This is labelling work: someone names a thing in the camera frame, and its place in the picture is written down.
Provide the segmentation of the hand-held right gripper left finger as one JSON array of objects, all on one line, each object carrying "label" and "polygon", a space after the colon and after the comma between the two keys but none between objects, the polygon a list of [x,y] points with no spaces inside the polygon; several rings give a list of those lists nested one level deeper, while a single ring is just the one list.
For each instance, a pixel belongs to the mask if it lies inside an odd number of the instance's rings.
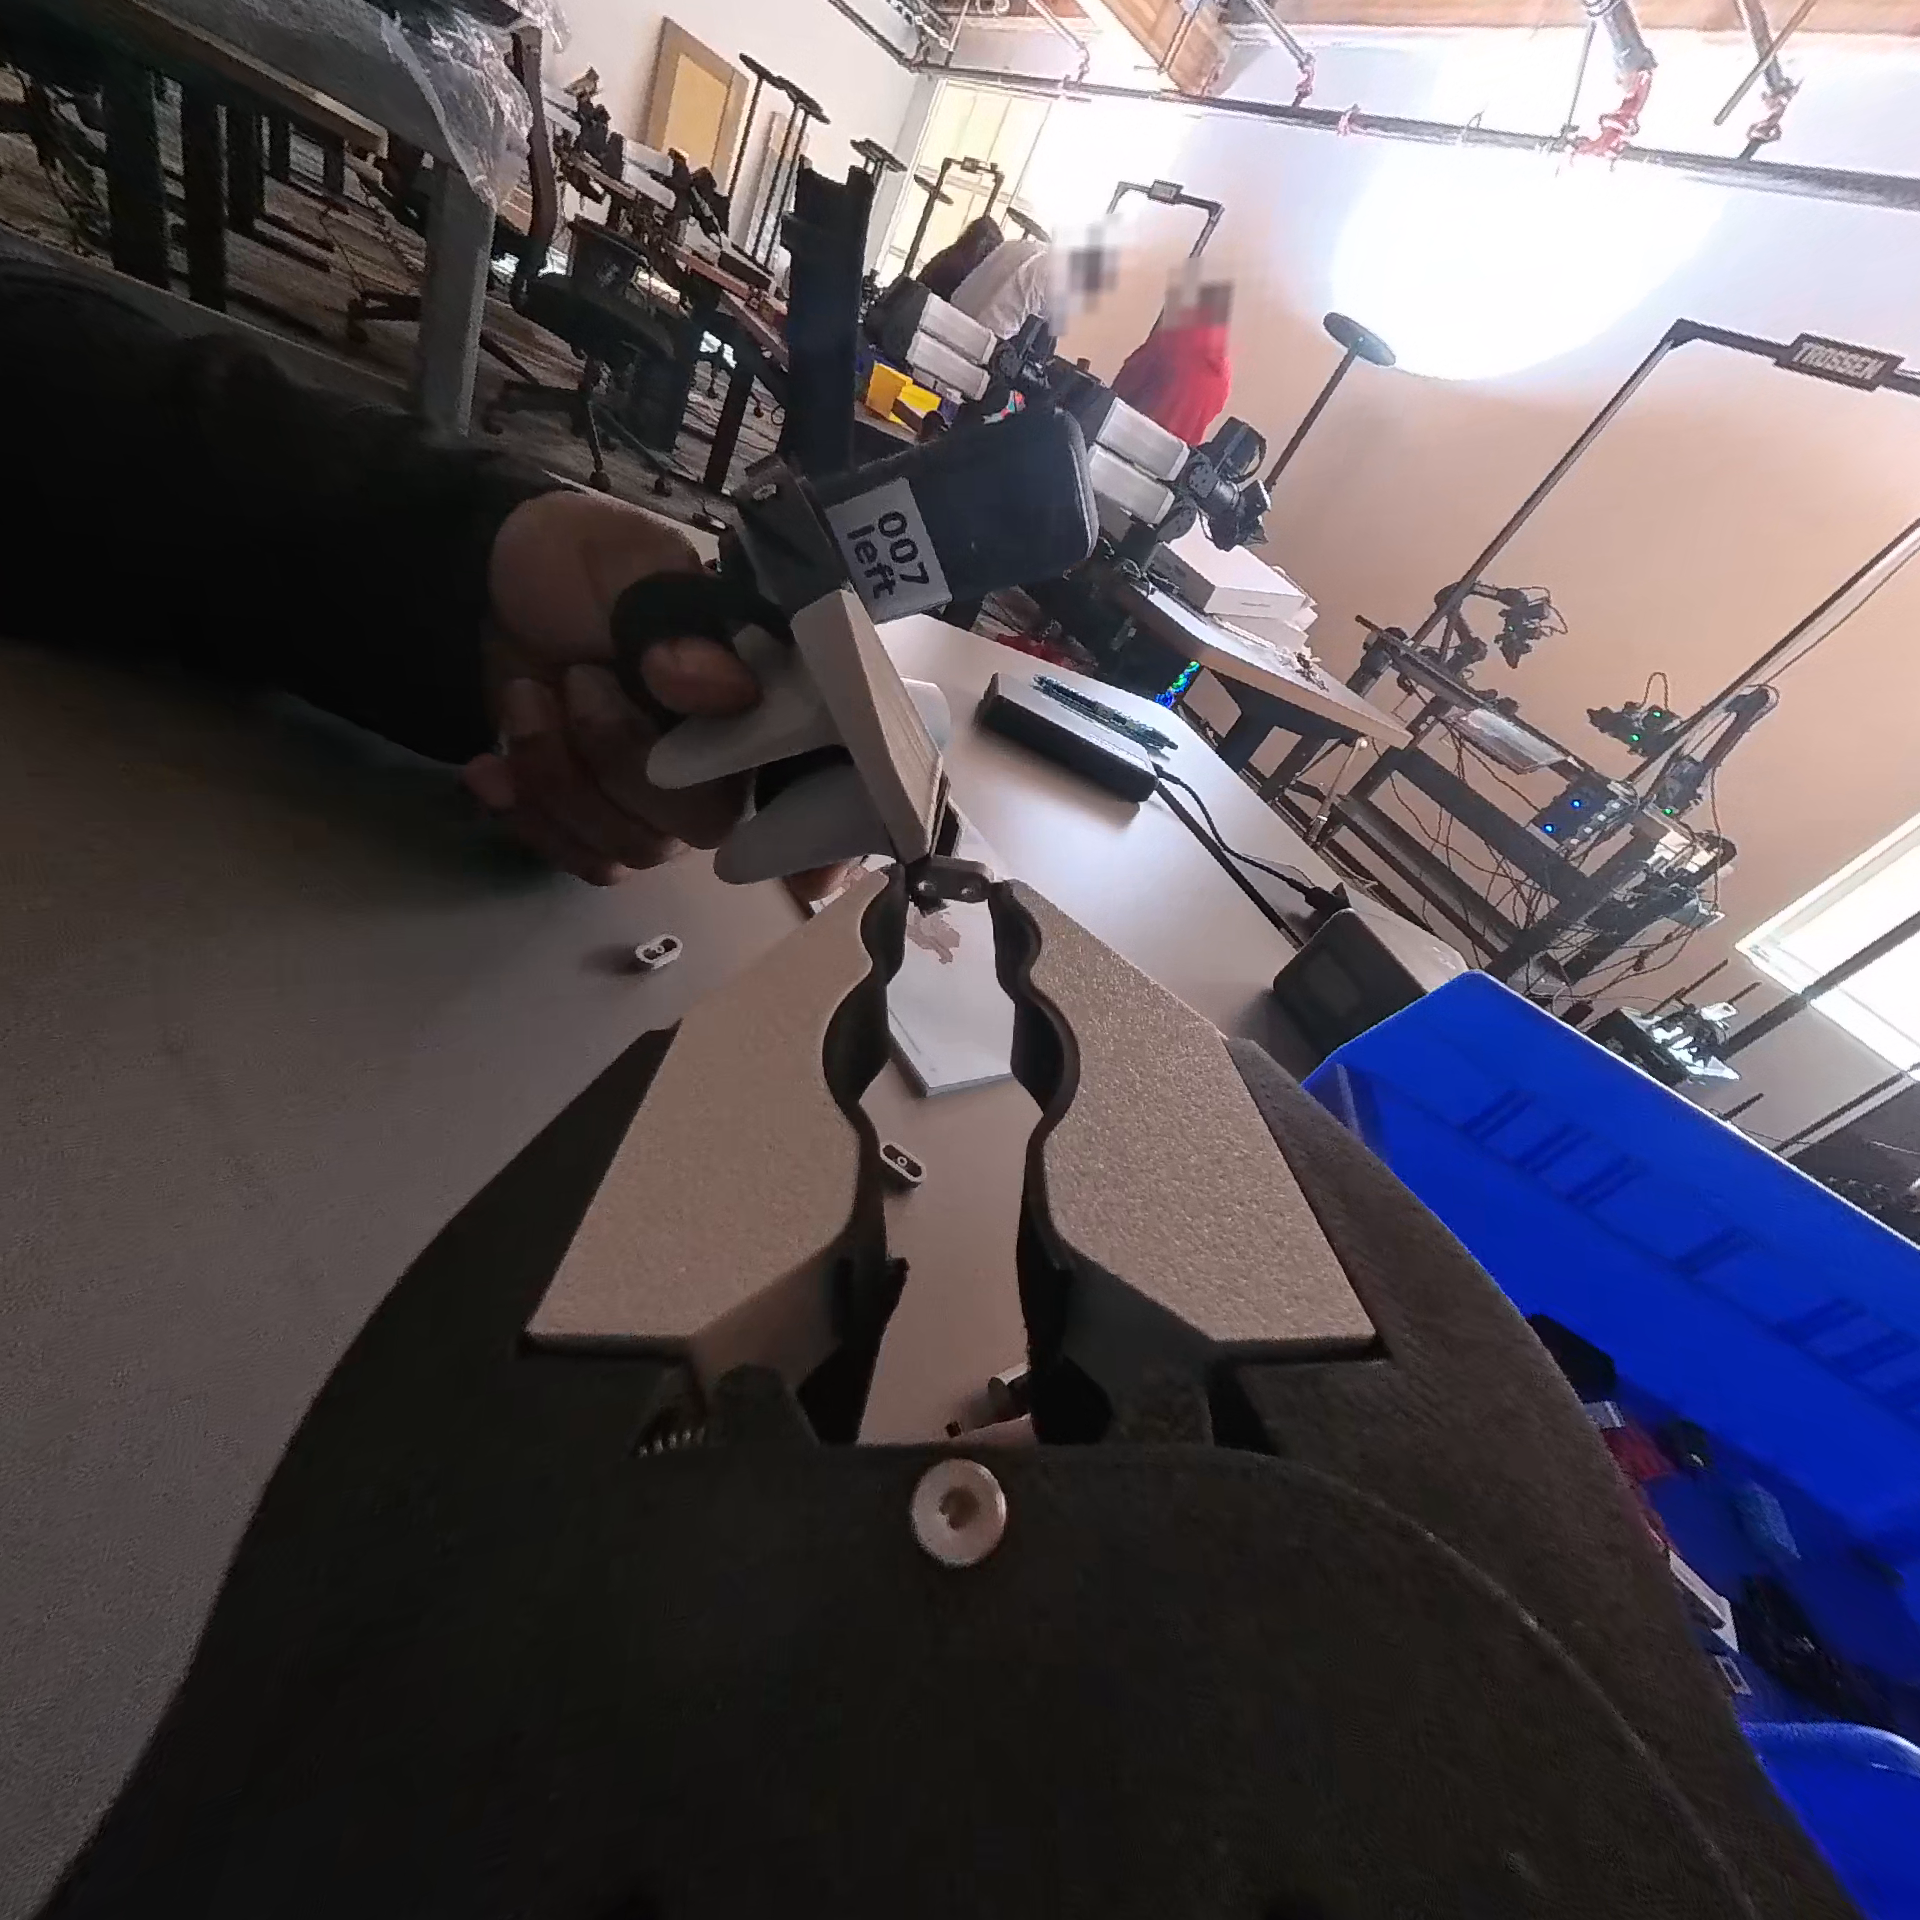
[{"label": "hand-held right gripper left finger", "polygon": [[648,1359],[710,1401],[760,1367],[830,1446],[859,1435],[905,1282],[863,1098],[889,1058],[905,884],[869,874],[679,1022],[526,1327]]}]

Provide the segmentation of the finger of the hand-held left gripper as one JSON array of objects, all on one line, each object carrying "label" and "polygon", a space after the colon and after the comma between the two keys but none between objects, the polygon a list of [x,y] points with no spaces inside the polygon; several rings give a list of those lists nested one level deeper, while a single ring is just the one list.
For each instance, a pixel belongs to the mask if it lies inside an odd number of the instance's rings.
[{"label": "finger of the hand-held left gripper", "polygon": [[793,880],[839,871],[896,846],[857,779],[758,779],[753,807],[713,852],[713,876],[730,884]]},{"label": "finger of the hand-held left gripper", "polygon": [[950,848],[944,696],[899,675],[853,591],[819,598],[785,632],[765,619],[735,623],[727,642],[760,699],[735,716],[691,716],[666,728],[648,759],[656,786],[857,779],[894,840],[896,864]]}]

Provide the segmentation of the blue plastic storage bin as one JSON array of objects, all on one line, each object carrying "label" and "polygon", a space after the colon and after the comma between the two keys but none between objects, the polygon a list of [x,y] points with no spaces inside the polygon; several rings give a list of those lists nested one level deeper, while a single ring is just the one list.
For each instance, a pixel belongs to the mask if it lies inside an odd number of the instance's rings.
[{"label": "blue plastic storage bin", "polygon": [[1607,1352],[1784,1504],[1792,1586],[1917,1740],[1917,1249],[1642,1070],[1469,975],[1306,1089],[1526,1316]]},{"label": "blue plastic storage bin", "polygon": [[1859,1910],[1917,1919],[1919,1746],[1834,1719],[1749,1719],[1744,1737]]}]

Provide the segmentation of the pile of colourful toy bricks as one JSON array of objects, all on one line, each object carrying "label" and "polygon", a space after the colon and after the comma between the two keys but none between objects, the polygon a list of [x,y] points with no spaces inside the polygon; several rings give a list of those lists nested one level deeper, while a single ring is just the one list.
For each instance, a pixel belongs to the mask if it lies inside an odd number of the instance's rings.
[{"label": "pile of colourful toy bricks", "polygon": [[1749,1722],[1881,1723],[1870,1681],[1792,1586],[1807,1558],[1781,1499],[1680,1416],[1645,1419],[1614,1359],[1546,1312],[1528,1323],[1616,1464],[1695,1642]]}]

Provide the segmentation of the person's left forearm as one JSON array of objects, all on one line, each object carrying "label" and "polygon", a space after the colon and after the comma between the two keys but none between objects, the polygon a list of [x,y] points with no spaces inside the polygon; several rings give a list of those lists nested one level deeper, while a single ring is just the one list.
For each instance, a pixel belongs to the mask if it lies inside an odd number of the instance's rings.
[{"label": "person's left forearm", "polygon": [[554,476],[31,262],[2,356],[5,642],[275,691],[431,762],[490,745],[490,554]]}]

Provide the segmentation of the grey desk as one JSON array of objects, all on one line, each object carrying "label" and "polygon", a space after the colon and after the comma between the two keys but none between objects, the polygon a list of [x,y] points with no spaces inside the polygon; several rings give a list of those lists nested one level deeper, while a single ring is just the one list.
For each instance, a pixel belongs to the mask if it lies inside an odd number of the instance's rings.
[{"label": "grey desk", "polygon": [[5,688],[5,1916],[1361,1910],[1446,1673],[1371,1703],[1296,1467],[687,1455],[522,1338],[666,1057],[618,936],[338,728],[38,651]]}]

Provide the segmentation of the person's left hand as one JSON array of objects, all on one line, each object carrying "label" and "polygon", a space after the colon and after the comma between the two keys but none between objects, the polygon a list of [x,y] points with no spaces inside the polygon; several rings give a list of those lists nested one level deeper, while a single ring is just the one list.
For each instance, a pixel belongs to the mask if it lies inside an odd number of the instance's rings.
[{"label": "person's left hand", "polygon": [[487,558],[482,675],[494,748],[467,762],[471,796],[549,867],[613,884],[687,850],[715,850],[753,782],[661,790],[650,759],[683,719],[758,706],[754,675],[720,641],[656,642],[646,698],[618,679],[618,600],[658,575],[697,575],[688,539],[615,496],[563,490],[504,522]]}]

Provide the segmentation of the flat black box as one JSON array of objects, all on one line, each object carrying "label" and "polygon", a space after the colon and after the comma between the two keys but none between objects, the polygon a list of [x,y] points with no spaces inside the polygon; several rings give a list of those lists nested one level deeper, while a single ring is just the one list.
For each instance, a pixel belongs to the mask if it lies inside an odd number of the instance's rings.
[{"label": "flat black box", "polygon": [[974,720],[1115,801],[1139,804],[1160,790],[1160,766],[1143,745],[1047,692],[1037,679],[992,675]]}]

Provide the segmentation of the dark blue pen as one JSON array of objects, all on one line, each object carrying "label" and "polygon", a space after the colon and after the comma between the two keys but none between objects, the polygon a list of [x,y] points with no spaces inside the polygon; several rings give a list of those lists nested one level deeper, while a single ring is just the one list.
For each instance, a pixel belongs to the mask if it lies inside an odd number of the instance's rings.
[{"label": "dark blue pen", "polygon": [[1163,729],[1152,728],[1127,712],[1113,708],[1111,704],[1104,704],[1050,675],[1038,675],[1033,679],[1033,688],[1070,714],[1130,738],[1147,758],[1171,758],[1181,745],[1181,740]]}]

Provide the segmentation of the light blue instruction booklet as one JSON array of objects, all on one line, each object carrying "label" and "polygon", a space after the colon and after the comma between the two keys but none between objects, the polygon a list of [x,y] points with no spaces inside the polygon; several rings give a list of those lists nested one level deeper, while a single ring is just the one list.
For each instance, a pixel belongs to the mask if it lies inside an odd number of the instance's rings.
[{"label": "light blue instruction booklet", "polygon": [[1014,1079],[1015,1007],[997,975],[986,904],[907,912],[887,1016],[901,1070],[923,1098]]}]

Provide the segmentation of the black cube device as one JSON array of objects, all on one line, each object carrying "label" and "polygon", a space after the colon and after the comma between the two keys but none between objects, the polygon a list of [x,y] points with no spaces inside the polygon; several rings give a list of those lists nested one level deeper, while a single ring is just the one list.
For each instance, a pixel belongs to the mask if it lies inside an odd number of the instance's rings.
[{"label": "black cube device", "polygon": [[1470,972],[1474,966],[1429,928],[1377,904],[1352,904],[1288,961],[1272,994],[1321,1063]]}]

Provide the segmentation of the black office chair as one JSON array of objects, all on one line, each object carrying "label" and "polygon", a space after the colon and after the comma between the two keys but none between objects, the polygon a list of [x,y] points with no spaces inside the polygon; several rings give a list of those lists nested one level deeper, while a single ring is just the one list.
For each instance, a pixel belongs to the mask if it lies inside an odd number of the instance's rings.
[{"label": "black office chair", "polygon": [[641,255],[605,233],[576,247],[563,273],[520,265],[512,310],[561,342],[576,370],[566,382],[510,377],[478,424],[493,436],[510,416],[555,416],[589,447],[590,486],[611,491],[608,442],[619,442],[667,498],[694,478],[678,465],[691,382],[694,344],[683,315],[637,292]]}]

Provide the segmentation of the framed beige board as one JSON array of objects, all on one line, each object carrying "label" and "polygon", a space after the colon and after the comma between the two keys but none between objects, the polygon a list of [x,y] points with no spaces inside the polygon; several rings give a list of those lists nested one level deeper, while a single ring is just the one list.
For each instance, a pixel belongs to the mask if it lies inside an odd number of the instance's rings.
[{"label": "framed beige board", "polygon": [[750,76],[678,18],[661,23],[656,62],[641,114],[641,144],[679,154],[688,170],[715,176],[731,168]]}]

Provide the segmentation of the black ceiling pipe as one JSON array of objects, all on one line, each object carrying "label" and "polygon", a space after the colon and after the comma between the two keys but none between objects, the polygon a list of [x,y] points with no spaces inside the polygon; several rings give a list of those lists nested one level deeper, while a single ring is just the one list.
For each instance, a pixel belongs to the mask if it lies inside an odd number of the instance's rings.
[{"label": "black ceiling pipe", "polygon": [[[1038,76],[1009,67],[952,65],[910,54],[889,36],[857,4],[830,2],[829,10],[879,49],[896,68],[917,81],[941,81],[987,90],[1010,98],[1075,105],[1139,105],[1229,119],[1251,129],[1313,132],[1337,139],[1371,139],[1439,154],[1499,154],[1511,158],[1575,161],[1578,138],[1561,132],[1528,132],[1490,129],[1481,121],[1447,121],[1415,114],[1370,113],[1359,105],[1342,110],[1318,105],[1269,103],[1191,95],[1177,87],[1126,87],[1104,81]],[[1695,185],[1710,185],[1774,199],[1829,206],[1873,209],[1903,215],[1919,214],[1919,179],[1910,175],[1877,175],[1856,168],[1818,166],[1803,161],[1738,158],[1733,154],[1657,148],[1626,139],[1607,154],[1594,154],[1607,168],[1642,170]]]}]

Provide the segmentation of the black frame rig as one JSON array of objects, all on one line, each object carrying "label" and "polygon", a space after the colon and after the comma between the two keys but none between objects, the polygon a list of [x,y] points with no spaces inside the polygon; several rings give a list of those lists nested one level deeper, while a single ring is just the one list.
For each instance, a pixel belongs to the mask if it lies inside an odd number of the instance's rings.
[{"label": "black frame rig", "polygon": [[1370,665],[1383,668],[1406,691],[1434,681],[1443,691],[1463,691],[1470,703],[1478,703],[1483,688],[1473,679],[1473,673],[1489,654],[1499,654],[1505,665],[1517,671],[1539,649],[1543,638],[1568,633],[1567,618],[1553,602],[1550,591],[1497,587],[1490,568],[1528,531],[1550,496],[1567,486],[1627,403],[1646,388],[1670,360],[1690,348],[1728,352],[1850,394],[1919,398],[1919,372],[1897,352],[1814,332],[1799,332],[1784,344],[1706,320],[1674,320],[1594,418],[1583,426],[1542,483],[1526,495],[1463,577],[1437,595],[1423,624],[1398,641],[1398,662],[1385,662],[1393,632],[1381,632],[1370,641]]}]

